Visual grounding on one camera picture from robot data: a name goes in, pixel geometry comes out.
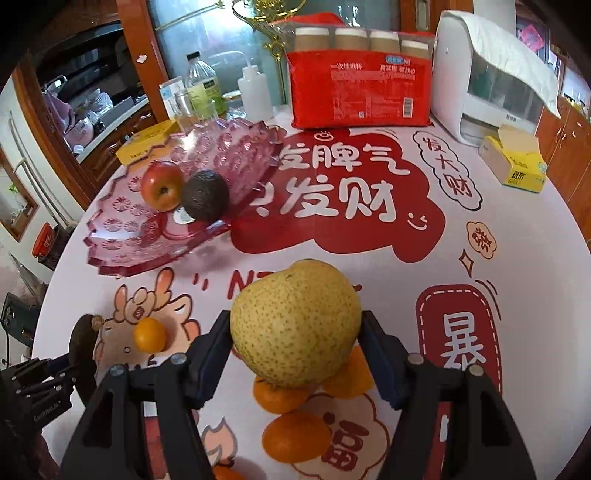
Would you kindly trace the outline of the yellow round pear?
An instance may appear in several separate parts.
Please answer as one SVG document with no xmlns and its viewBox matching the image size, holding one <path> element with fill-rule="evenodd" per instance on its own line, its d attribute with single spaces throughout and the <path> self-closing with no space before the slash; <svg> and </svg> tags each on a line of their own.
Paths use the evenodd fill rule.
<svg viewBox="0 0 591 480">
<path fill-rule="evenodd" d="M 314 259 L 253 282 L 233 300 L 235 350 L 277 387 L 321 384 L 338 373 L 362 321 L 359 295 L 345 274 Z"/>
</svg>

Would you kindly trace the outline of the red apple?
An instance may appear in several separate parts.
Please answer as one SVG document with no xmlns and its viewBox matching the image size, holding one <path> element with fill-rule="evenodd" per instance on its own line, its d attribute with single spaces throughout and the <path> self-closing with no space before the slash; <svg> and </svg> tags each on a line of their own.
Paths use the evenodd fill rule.
<svg viewBox="0 0 591 480">
<path fill-rule="evenodd" d="M 158 212 L 176 209 L 181 202 L 184 177 L 170 161 L 153 161 L 143 173 L 140 193 L 143 201 Z"/>
</svg>

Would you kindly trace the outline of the dark green avocado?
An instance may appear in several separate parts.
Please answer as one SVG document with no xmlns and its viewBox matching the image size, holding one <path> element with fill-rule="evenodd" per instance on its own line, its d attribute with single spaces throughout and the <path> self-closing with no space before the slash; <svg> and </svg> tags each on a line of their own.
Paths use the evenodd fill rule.
<svg viewBox="0 0 591 480">
<path fill-rule="evenodd" d="M 229 189 L 221 174 L 200 170 L 184 184 L 181 206 L 194 220 L 213 223 L 229 205 Z"/>
</svg>

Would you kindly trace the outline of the orange below apple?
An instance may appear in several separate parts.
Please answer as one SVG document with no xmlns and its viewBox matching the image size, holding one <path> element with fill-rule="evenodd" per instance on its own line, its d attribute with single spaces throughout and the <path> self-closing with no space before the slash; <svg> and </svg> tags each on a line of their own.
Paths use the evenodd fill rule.
<svg viewBox="0 0 591 480">
<path fill-rule="evenodd" d="M 212 471 L 216 480 L 245 480 L 245 476 L 228 466 L 215 465 Z"/>
</svg>

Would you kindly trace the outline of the small orange by banana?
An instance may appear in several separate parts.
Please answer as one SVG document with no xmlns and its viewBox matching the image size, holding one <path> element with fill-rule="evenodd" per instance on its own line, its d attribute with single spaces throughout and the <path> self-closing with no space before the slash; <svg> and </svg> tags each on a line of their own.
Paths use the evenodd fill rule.
<svg viewBox="0 0 591 480">
<path fill-rule="evenodd" d="M 135 325 L 132 339 L 140 352 L 156 354 L 165 349 L 168 335 L 166 328 L 159 320 L 145 317 Z"/>
</svg>

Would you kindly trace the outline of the red lidded container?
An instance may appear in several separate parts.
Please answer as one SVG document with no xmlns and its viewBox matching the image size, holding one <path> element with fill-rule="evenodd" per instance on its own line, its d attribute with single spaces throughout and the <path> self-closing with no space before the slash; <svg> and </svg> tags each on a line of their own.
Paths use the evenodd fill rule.
<svg viewBox="0 0 591 480">
<path fill-rule="evenodd" d="M 44 223 L 33 244 L 32 255 L 35 258 L 45 257 L 51 251 L 55 237 L 55 228 L 49 223 Z"/>
</svg>

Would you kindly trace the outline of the printed pink table cover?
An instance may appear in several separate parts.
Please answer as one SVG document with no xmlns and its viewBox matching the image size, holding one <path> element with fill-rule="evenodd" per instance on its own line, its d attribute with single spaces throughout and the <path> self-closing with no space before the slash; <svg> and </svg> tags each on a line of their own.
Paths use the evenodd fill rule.
<svg viewBox="0 0 591 480">
<path fill-rule="evenodd" d="M 590 426 L 590 251 L 556 188 L 502 185 L 476 149 L 441 127 L 340 131 L 353 167 L 311 160 L 322 136 L 291 135 L 287 160 L 238 224 L 171 264 L 127 278 L 88 262 L 80 224 L 43 302 L 33 352 L 57 357 L 86 313 L 113 321 L 103 362 L 135 357 L 121 310 L 150 292 L 183 300 L 206 332 L 240 290 L 297 260 L 334 265 L 363 308 L 410 351 L 497 381 L 541 479 L 554 479 Z"/>
</svg>

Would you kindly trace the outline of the pink glass fruit bowl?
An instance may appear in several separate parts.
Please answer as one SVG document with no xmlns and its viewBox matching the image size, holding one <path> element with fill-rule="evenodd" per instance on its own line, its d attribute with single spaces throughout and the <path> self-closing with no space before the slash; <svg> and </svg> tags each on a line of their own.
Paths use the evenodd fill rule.
<svg viewBox="0 0 591 480">
<path fill-rule="evenodd" d="M 228 231 L 279 166 L 287 132 L 245 119 L 172 133 L 111 179 L 87 223 L 87 261 L 107 276 L 172 262 Z"/>
</svg>

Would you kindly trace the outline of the yellow flat box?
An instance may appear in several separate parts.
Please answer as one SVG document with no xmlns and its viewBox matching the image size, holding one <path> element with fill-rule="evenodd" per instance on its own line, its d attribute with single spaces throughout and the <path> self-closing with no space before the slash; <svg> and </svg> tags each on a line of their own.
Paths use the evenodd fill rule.
<svg viewBox="0 0 591 480">
<path fill-rule="evenodd" d="M 180 131 L 175 120 L 166 120 L 134 133 L 116 152 L 121 165 L 127 166 L 148 155 L 152 148 L 166 145 Z"/>
</svg>

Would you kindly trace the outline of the wooden shelf cabinet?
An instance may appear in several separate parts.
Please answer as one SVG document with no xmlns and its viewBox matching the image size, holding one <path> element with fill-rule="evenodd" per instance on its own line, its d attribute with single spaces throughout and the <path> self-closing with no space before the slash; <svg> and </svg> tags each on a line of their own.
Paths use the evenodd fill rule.
<svg viewBox="0 0 591 480">
<path fill-rule="evenodd" d="M 543 110 L 536 136 L 547 175 L 590 246 L 590 121 L 563 96 L 557 108 L 560 117 Z"/>
</svg>

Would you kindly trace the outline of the clear drinking glass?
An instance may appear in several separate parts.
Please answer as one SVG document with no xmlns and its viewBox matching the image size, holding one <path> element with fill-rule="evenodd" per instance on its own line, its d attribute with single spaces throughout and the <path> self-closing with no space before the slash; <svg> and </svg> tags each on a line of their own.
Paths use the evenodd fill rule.
<svg viewBox="0 0 591 480">
<path fill-rule="evenodd" d="M 197 109 L 192 106 L 188 98 L 177 98 L 175 101 L 176 122 L 183 133 L 189 132 L 194 126 L 204 125 L 218 118 L 213 100 L 208 100 Z"/>
</svg>

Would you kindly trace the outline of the white blue carton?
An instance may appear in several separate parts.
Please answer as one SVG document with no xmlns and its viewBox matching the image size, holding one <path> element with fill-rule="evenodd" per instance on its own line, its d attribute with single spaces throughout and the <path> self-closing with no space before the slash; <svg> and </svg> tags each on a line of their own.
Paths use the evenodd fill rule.
<svg viewBox="0 0 591 480">
<path fill-rule="evenodd" d="M 177 76 L 167 80 L 166 82 L 161 83 L 158 88 L 168 118 L 174 119 L 178 115 L 175 95 L 177 92 L 184 89 L 182 77 Z"/>
</svg>

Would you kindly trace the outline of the clear bottle green label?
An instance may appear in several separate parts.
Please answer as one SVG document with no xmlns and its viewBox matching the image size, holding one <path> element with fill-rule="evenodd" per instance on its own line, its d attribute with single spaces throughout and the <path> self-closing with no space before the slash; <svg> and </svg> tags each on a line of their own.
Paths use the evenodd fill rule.
<svg viewBox="0 0 591 480">
<path fill-rule="evenodd" d="M 214 69 L 201 59 L 199 51 L 187 54 L 186 59 L 185 88 L 194 111 L 204 116 L 214 107 L 216 114 L 222 115 L 224 103 Z"/>
</svg>

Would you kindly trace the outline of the red paper cup package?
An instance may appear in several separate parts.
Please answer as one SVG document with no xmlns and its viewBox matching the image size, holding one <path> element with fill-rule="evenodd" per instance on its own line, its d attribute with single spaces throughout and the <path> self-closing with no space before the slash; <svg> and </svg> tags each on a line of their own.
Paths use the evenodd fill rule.
<svg viewBox="0 0 591 480">
<path fill-rule="evenodd" d="M 270 24 L 300 129 L 430 124 L 435 36 L 346 25 L 334 13 Z"/>
</svg>

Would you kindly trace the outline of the white cloth on appliance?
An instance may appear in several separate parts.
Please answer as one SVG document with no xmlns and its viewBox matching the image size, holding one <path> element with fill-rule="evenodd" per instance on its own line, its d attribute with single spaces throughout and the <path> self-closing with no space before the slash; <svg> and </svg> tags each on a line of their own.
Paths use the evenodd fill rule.
<svg viewBox="0 0 591 480">
<path fill-rule="evenodd" d="M 467 28 L 474 52 L 496 69 L 528 85 L 557 118 L 559 84 L 548 66 L 515 35 L 473 13 L 449 10 Z"/>
</svg>

